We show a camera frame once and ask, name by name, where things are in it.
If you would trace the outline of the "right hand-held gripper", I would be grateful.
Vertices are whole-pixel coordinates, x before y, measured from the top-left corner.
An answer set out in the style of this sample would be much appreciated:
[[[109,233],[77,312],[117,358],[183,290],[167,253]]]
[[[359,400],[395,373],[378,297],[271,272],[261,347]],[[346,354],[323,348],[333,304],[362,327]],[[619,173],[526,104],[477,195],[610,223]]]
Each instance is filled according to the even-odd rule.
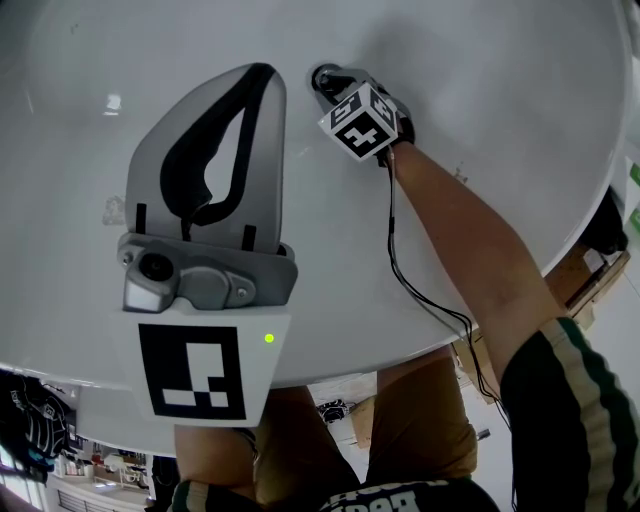
[[[385,163],[391,147],[415,142],[407,107],[365,70],[331,70],[315,93],[323,112],[319,127],[358,162],[375,157]]]

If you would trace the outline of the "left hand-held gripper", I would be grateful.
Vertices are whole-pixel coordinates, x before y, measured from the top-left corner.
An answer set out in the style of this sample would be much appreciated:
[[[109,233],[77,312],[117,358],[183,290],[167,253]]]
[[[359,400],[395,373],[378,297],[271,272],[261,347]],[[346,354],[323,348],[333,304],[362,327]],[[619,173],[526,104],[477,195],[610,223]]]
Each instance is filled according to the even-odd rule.
[[[254,427],[289,329],[293,250],[273,254],[127,233],[110,337],[144,418]]]

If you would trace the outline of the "chrome bathtub drain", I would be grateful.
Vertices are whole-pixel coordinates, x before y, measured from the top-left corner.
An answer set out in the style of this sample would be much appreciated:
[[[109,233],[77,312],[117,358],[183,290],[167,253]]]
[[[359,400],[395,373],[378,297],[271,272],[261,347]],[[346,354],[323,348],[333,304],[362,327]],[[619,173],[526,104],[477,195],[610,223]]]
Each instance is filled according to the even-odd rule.
[[[345,89],[341,71],[342,67],[333,63],[318,66],[311,76],[312,88],[331,97],[340,94]]]

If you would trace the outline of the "person's left forearm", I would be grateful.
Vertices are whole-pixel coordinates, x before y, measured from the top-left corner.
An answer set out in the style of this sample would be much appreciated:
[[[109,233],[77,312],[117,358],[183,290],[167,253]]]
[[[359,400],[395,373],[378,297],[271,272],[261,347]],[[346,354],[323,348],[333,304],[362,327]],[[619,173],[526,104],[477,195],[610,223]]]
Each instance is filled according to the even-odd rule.
[[[232,429],[176,425],[176,461],[183,481],[209,484],[254,500],[254,451]]]

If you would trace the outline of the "person's right forearm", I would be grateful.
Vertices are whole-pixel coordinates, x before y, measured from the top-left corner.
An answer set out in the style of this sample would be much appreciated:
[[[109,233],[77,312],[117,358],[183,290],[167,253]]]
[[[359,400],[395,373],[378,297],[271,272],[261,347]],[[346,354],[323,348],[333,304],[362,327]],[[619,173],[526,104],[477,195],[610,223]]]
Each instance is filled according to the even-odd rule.
[[[483,335],[497,378],[546,322],[565,314],[528,248],[481,198],[415,146],[392,150],[396,179]]]

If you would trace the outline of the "white bathtub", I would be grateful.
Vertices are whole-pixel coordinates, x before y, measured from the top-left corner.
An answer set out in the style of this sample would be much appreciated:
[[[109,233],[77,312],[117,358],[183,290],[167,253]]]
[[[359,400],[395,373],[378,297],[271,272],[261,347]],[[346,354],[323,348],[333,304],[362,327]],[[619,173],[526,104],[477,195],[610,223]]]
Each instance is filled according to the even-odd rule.
[[[394,278],[463,303],[386,172],[321,130],[324,63],[367,70],[418,146],[548,272],[609,186],[630,113],[619,0],[5,0],[0,4],[0,365],[89,388],[86,435],[168,452],[133,410],[111,332],[129,162],[196,86],[265,62],[287,89],[282,238],[299,277],[274,381],[371,371],[450,342]]]

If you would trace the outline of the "tan shorts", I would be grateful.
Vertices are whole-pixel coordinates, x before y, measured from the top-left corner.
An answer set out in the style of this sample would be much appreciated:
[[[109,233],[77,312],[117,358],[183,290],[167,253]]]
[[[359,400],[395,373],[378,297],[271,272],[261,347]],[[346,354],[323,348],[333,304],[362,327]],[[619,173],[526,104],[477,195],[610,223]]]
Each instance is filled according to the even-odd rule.
[[[256,497],[266,510],[315,510],[362,483],[305,386],[270,392],[256,443]],[[378,372],[366,484],[466,478],[476,467],[477,437],[449,348]]]

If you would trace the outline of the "wide cardboard box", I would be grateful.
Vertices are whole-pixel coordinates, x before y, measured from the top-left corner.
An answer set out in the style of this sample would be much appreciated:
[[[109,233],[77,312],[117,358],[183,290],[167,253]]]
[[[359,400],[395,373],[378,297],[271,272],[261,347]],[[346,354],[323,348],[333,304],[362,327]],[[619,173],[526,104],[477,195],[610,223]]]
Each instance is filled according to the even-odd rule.
[[[577,242],[545,276],[556,300],[583,330],[595,321],[594,306],[624,273],[627,250],[603,255]]]

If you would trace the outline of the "dark green printed sweatshirt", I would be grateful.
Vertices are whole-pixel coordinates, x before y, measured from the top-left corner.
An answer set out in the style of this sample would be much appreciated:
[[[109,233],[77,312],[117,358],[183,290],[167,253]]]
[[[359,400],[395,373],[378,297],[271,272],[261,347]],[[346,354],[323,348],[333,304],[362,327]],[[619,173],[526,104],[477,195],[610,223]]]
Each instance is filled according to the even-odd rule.
[[[524,343],[501,396],[518,512],[640,512],[640,417],[573,320],[553,320]],[[499,512],[472,474],[376,485],[365,478],[315,510],[291,511],[181,480],[167,512]]]

